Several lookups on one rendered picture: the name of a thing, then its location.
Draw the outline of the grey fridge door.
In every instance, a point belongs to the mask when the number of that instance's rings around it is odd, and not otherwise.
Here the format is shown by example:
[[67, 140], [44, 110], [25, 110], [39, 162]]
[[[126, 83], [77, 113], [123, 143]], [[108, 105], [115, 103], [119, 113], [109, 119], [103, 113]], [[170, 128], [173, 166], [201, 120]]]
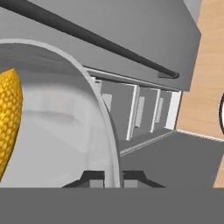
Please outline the grey fridge door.
[[121, 167], [167, 188], [212, 188], [223, 156], [224, 141], [176, 132], [121, 156]]

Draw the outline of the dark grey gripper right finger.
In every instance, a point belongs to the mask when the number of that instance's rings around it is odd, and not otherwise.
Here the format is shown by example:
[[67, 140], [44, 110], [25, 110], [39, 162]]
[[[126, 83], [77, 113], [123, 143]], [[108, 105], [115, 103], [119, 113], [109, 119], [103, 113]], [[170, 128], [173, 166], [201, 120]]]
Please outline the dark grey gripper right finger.
[[143, 171], [123, 171], [124, 188], [165, 188], [155, 181], [147, 179]]

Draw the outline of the black and white round object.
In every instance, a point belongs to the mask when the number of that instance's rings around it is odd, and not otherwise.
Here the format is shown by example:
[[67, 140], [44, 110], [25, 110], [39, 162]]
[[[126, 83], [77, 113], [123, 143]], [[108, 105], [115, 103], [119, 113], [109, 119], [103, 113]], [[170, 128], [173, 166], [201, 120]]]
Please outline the black and white round object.
[[222, 134], [224, 135], [224, 93], [220, 98], [220, 106], [219, 106], [219, 123]]

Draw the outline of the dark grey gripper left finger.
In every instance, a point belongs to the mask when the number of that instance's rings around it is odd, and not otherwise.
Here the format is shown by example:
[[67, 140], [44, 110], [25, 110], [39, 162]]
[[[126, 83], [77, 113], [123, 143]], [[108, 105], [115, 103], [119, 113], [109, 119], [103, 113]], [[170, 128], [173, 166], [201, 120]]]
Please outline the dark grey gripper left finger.
[[104, 181], [104, 171], [84, 171], [79, 179], [64, 185], [64, 188], [103, 188]]

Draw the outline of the freezer compartment with racks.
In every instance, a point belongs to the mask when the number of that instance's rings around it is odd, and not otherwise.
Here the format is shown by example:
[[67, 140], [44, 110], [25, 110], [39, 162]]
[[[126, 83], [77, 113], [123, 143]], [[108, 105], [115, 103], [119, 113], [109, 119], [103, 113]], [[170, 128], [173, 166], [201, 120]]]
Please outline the freezer compartment with racks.
[[87, 70], [111, 117], [117, 149], [125, 155], [170, 135], [168, 124], [175, 88], [152, 84], [93, 68]]

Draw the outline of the yellow corn cob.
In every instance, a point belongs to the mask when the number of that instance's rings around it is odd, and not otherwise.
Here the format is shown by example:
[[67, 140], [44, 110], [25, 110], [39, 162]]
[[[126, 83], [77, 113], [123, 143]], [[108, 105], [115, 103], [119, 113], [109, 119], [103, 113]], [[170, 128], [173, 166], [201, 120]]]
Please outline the yellow corn cob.
[[16, 70], [0, 73], [0, 181], [17, 141], [22, 108], [23, 91]]

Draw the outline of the clear plastic food container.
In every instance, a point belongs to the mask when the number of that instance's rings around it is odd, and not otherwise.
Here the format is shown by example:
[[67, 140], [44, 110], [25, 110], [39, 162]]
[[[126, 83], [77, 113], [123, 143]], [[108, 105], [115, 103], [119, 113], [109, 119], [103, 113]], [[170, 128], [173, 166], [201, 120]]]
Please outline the clear plastic food container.
[[29, 39], [0, 39], [0, 72], [15, 69], [23, 113], [0, 188], [60, 188], [84, 171], [120, 187], [115, 132], [99, 88], [77, 59]]

